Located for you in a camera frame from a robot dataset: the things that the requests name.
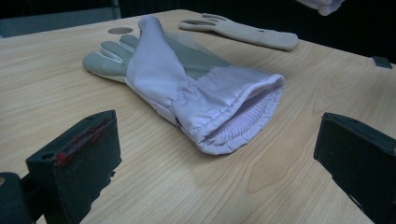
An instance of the white object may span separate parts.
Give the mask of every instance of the white object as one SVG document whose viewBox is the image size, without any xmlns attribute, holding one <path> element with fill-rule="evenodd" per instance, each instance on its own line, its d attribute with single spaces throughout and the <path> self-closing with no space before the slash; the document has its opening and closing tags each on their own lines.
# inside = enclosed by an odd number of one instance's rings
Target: white object
<svg viewBox="0 0 396 224">
<path fill-rule="evenodd" d="M 238 41 L 285 51 L 291 51 L 298 45 L 296 34 L 259 29 L 206 13 L 199 19 L 181 21 L 179 28 L 190 31 L 213 31 Z"/>
<path fill-rule="evenodd" d="M 167 44 L 158 19 L 145 16 L 139 28 L 142 35 L 127 69 L 127 85 L 203 152 L 237 150 L 275 113 L 285 81 L 281 75 L 228 66 L 194 80 Z"/>
<path fill-rule="evenodd" d="M 336 11 L 345 0 L 296 0 L 297 2 L 316 9 L 322 16 L 328 16 Z"/>
</svg>

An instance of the table surface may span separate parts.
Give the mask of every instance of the table surface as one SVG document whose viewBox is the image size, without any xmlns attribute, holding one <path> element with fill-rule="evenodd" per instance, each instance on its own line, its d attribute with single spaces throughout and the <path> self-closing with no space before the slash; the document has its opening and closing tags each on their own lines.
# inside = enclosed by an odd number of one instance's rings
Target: table surface
<svg viewBox="0 0 396 224">
<path fill-rule="evenodd" d="M 168 32 L 199 14 L 156 14 Z M 0 172 L 81 119 L 115 109 L 122 163 L 82 223 L 371 223 L 313 159 L 324 112 L 396 138 L 396 70 L 300 40 L 292 52 L 210 33 L 196 41 L 227 61 L 282 74 L 286 88 L 267 126 L 228 156 L 210 156 L 126 85 L 92 75 L 82 59 L 107 31 L 140 17 L 0 39 Z"/>
</svg>

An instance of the glove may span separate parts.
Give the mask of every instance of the glove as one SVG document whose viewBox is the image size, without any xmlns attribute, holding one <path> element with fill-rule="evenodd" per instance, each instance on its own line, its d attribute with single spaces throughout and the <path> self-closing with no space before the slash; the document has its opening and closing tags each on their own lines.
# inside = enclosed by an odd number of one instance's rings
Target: glove
<svg viewBox="0 0 396 224">
<path fill-rule="evenodd" d="M 298 45 L 296 34 L 258 29 L 205 13 L 201 19 L 181 21 L 178 27 L 190 31 L 213 31 L 238 41 L 285 51 L 291 51 Z"/>
<path fill-rule="evenodd" d="M 296 0 L 299 3 L 317 9 L 322 16 L 328 16 L 337 10 L 345 0 Z"/>
<path fill-rule="evenodd" d="M 176 124 L 208 154 L 234 152 L 273 116 L 284 78 L 235 67 L 222 59 L 167 38 L 160 22 L 145 16 L 140 40 L 102 43 L 84 67 L 125 82 L 159 115 Z"/>
</svg>

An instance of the beige rubber glove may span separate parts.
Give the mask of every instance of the beige rubber glove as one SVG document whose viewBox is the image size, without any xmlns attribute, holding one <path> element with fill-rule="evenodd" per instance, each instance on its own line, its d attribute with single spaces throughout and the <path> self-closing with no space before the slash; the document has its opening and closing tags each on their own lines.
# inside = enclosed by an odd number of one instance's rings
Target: beige rubber glove
<svg viewBox="0 0 396 224">
<path fill-rule="evenodd" d="M 213 31 L 238 41 L 271 49 L 291 51 L 298 45 L 296 34 L 259 29 L 206 13 L 199 19 L 181 21 L 178 27 L 189 31 Z"/>
</svg>

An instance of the glove cuff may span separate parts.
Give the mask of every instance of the glove cuff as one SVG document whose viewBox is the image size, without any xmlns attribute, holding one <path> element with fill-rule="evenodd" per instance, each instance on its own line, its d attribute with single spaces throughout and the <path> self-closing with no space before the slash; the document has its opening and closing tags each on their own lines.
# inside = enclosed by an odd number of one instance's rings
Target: glove cuff
<svg viewBox="0 0 396 224">
<path fill-rule="evenodd" d="M 173 113 L 203 152 L 231 153 L 274 115 L 284 83 L 281 75 L 231 65 L 215 67 L 177 97 Z"/>
</svg>

